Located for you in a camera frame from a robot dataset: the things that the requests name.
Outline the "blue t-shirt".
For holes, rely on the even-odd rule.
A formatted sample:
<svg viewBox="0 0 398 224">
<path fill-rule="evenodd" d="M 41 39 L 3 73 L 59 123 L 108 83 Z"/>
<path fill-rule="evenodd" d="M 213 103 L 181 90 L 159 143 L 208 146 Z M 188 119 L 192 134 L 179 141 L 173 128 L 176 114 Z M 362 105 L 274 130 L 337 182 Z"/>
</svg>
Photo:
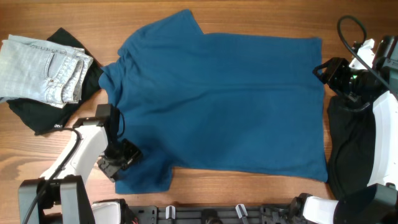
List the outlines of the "blue t-shirt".
<svg viewBox="0 0 398 224">
<path fill-rule="evenodd" d="M 326 182 L 322 40 L 212 33 L 189 10 L 135 31 L 99 85 L 143 158 L 118 194 L 169 189 L 174 167 Z"/>
</svg>

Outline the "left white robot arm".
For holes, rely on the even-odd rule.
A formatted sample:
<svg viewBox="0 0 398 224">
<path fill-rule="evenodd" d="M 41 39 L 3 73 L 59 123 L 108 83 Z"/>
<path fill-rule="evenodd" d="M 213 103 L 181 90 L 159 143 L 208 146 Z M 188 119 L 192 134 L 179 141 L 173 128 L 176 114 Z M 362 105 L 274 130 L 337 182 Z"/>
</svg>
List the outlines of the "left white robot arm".
<svg viewBox="0 0 398 224">
<path fill-rule="evenodd" d="M 21 223 L 138 223 L 123 199 L 91 204 L 85 184 L 98 166 L 112 182 L 137 162 L 142 152 L 121 136 L 122 112 L 111 104 L 98 105 L 94 117 L 80 118 L 68 129 L 71 138 L 57 160 L 38 178 L 18 189 Z"/>
</svg>

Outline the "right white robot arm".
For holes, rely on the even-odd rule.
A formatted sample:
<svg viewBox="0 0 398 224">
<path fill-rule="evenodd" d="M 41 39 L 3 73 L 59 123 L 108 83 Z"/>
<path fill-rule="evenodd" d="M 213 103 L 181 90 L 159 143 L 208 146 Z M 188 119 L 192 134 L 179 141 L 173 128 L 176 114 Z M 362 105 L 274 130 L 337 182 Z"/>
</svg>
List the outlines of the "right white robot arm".
<svg viewBox="0 0 398 224">
<path fill-rule="evenodd" d="M 327 200 L 302 194 L 289 207 L 288 221 L 305 223 L 397 223 L 397 37 L 385 36 L 368 65 L 358 52 L 350 51 L 363 65 L 354 68 L 344 58 L 331 58 L 313 74 L 338 95 L 352 102 L 366 98 L 355 113 L 371 108 L 375 119 L 374 160 L 366 188 Z"/>
</svg>

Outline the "black garment right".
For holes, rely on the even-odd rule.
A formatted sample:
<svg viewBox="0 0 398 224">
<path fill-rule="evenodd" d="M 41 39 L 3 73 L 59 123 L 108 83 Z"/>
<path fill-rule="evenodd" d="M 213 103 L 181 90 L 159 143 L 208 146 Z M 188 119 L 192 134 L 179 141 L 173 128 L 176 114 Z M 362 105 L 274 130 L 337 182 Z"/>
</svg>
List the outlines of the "black garment right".
<svg viewBox="0 0 398 224">
<path fill-rule="evenodd" d="M 339 200 L 367 187 L 374 164 L 376 125 L 372 109 L 344 110 L 339 96 L 331 98 L 327 113 L 332 141 L 328 184 Z"/>
</svg>

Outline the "black folded garment left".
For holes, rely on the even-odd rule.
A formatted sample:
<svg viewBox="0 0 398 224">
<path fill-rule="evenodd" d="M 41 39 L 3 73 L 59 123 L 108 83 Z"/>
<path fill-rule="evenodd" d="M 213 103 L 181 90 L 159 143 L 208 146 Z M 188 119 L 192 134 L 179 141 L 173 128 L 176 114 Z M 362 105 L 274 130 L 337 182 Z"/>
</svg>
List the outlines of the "black folded garment left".
<svg viewBox="0 0 398 224">
<path fill-rule="evenodd" d="M 78 103 L 67 104 L 63 108 L 57 108 L 27 98 L 18 98 L 6 101 L 10 109 L 36 134 L 42 134 L 53 128 L 61 128 L 65 126 L 72 114 L 100 89 L 98 80 L 102 74 L 100 65 L 94 56 L 92 56 L 92 54 L 90 54 L 89 51 L 86 50 L 86 48 L 65 29 L 59 28 L 47 39 L 47 41 L 71 47 L 83 48 L 87 55 L 93 57 L 93 63 L 90 65 L 88 73 L 83 81 L 82 98 Z"/>
</svg>

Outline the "light blue folded jeans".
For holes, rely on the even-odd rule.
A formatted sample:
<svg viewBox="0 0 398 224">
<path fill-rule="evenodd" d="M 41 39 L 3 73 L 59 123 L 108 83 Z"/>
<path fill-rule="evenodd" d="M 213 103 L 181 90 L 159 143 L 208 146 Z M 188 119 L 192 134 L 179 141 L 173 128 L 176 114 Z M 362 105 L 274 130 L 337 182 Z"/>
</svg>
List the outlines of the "light blue folded jeans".
<svg viewBox="0 0 398 224">
<path fill-rule="evenodd" d="M 27 98 L 57 108 L 78 103 L 92 63 L 83 48 L 10 34 L 1 46 L 1 102 Z"/>
</svg>

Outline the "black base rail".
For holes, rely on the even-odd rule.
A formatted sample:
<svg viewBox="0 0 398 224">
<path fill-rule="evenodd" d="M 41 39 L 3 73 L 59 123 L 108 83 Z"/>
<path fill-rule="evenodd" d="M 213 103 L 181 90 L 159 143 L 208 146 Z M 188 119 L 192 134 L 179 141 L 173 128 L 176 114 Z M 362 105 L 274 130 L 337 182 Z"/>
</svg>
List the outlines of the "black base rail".
<svg viewBox="0 0 398 224">
<path fill-rule="evenodd" d="M 141 224 L 294 224 L 300 223 L 297 216 L 289 216 L 289 207 L 279 204 L 264 204 L 246 207 L 240 215 L 235 207 L 174 207 L 168 212 L 165 207 L 130 206 Z"/>
</svg>

